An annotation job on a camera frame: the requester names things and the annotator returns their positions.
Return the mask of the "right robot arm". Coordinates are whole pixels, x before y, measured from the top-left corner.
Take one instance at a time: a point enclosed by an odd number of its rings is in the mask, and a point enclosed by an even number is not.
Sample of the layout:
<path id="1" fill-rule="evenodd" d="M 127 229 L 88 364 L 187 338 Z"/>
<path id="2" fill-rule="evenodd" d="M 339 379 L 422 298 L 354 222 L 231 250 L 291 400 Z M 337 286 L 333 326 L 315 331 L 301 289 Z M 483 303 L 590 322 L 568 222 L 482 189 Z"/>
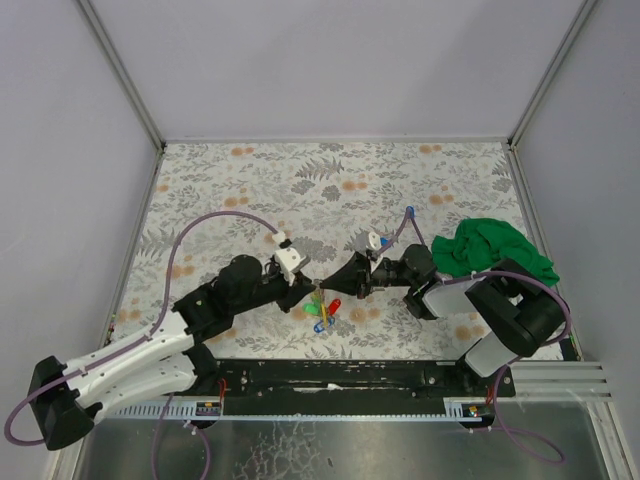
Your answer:
<path id="1" fill-rule="evenodd" d="M 461 357 L 463 367 L 479 378 L 532 357 L 554 341 L 553 334 L 566 335 L 571 323 L 566 302 L 518 262 L 506 258 L 487 270 L 445 279 L 428 247 L 419 244 L 407 247 L 398 260 L 356 252 L 320 287 L 359 299 L 375 289 L 406 287 L 403 302 L 422 320 L 479 314 L 489 333 Z"/>

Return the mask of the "spiral keyring with yellow handle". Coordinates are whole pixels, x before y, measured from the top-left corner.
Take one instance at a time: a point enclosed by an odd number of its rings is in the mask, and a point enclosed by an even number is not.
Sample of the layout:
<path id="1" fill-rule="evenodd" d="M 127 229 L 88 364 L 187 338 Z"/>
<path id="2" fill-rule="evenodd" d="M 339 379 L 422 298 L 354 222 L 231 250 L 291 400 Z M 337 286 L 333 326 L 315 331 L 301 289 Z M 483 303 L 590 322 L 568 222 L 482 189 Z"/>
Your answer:
<path id="1" fill-rule="evenodd" d="M 321 334 L 335 324 L 335 317 L 342 305 L 340 298 L 328 299 L 323 290 L 316 290 L 310 300 L 303 304 L 303 312 L 317 318 L 313 326 L 316 334 Z"/>

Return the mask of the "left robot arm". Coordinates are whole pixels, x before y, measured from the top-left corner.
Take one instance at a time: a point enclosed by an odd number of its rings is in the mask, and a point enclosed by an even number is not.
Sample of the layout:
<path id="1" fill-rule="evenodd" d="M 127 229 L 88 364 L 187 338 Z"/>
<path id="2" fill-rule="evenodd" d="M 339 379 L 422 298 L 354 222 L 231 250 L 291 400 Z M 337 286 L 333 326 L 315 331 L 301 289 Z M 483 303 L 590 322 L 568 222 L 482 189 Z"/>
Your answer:
<path id="1" fill-rule="evenodd" d="M 302 269 L 309 258 L 294 247 L 277 250 L 268 267 L 247 255 L 176 301 L 152 328 L 142 328 L 85 356 L 49 356 L 34 368 L 28 400 L 50 451 L 86 436 L 119 408 L 182 392 L 215 374 L 206 341 L 229 330 L 235 316 L 276 303 L 288 312 L 315 286 Z"/>

